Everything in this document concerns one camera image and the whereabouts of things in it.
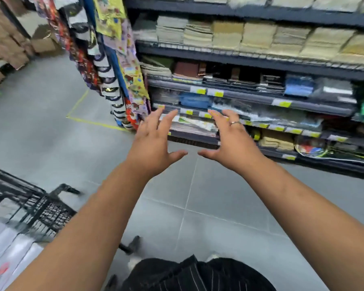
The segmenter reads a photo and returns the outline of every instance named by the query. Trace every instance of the person's right hand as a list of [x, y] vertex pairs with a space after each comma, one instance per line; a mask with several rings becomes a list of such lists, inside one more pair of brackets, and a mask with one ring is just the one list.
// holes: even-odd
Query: person's right hand
[[209, 110], [220, 131], [220, 148], [218, 150], [204, 149], [199, 151], [198, 154], [215, 160], [240, 175], [243, 169], [245, 170], [246, 166], [251, 164], [251, 161], [263, 157], [263, 154], [242, 124], [234, 123], [230, 125], [231, 122], [240, 120], [239, 115], [232, 110], [223, 110], [222, 112], [229, 117], [229, 120], [220, 112]]

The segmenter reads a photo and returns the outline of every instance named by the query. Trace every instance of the yellow line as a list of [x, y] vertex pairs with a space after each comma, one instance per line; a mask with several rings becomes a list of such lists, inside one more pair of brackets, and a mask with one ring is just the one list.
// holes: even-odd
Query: yellow line
[[85, 91], [85, 93], [82, 95], [82, 97], [74, 104], [73, 108], [69, 111], [69, 113], [66, 115], [66, 117], [70, 117], [70, 114], [72, 114], [73, 111], [76, 110], [78, 105], [82, 102], [82, 100], [85, 99], [85, 97], [87, 96], [88, 93], [89, 93], [89, 89], [87, 89]]
[[77, 121], [77, 122], [84, 122], [84, 123], [94, 124], [96, 126], [102, 126], [102, 127], [105, 127], [105, 128], [110, 128], [110, 129], [114, 129], [114, 130], [128, 132], [125, 128], [121, 128], [121, 127], [119, 127], [117, 125], [116, 126], [111, 126], [109, 124], [105, 124], [105, 123], [101, 123], [101, 122], [89, 121], [89, 120], [85, 120], [85, 119], [81, 119], [81, 118], [77, 118], [77, 117], [71, 117], [71, 116], [66, 116], [66, 118], [72, 119], [72, 120]]

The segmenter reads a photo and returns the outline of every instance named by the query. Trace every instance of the person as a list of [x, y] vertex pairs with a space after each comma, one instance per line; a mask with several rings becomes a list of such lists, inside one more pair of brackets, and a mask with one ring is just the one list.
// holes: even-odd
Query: person
[[[167, 134], [177, 111], [159, 122], [162, 111], [152, 112], [140, 123], [126, 160], [7, 291], [101, 289], [145, 185], [187, 154], [168, 153]], [[209, 112], [219, 128], [221, 147], [198, 154], [245, 179], [330, 290], [364, 291], [364, 225], [266, 158], [236, 113], [223, 111], [227, 118]], [[129, 291], [235, 288], [274, 290], [261, 274], [241, 262], [219, 258], [204, 263], [193, 256], [180, 264], [145, 259], [123, 283]]]

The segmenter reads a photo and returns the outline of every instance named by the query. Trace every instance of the stack of cardboard boxes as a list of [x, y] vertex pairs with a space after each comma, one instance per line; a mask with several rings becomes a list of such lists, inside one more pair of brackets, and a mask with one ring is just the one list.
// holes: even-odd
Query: stack of cardboard boxes
[[[9, 63], [13, 68], [19, 69], [29, 62], [33, 48], [17, 28], [5, 17], [0, 9], [0, 66]], [[0, 82], [5, 76], [0, 72]]]

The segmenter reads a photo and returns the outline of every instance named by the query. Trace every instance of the person's left hand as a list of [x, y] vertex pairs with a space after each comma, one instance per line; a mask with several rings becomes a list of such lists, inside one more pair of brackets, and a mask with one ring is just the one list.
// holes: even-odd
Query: person's left hand
[[163, 108], [158, 108], [156, 111], [151, 112], [145, 121], [140, 123], [135, 140], [125, 161], [128, 166], [135, 170], [135, 174], [142, 176], [146, 180], [157, 176], [170, 165], [187, 155], [185, 150], [172, 153], [167, 151], [167, 135], [178, 110], [167, 114], [159, 123], [162, 111]]

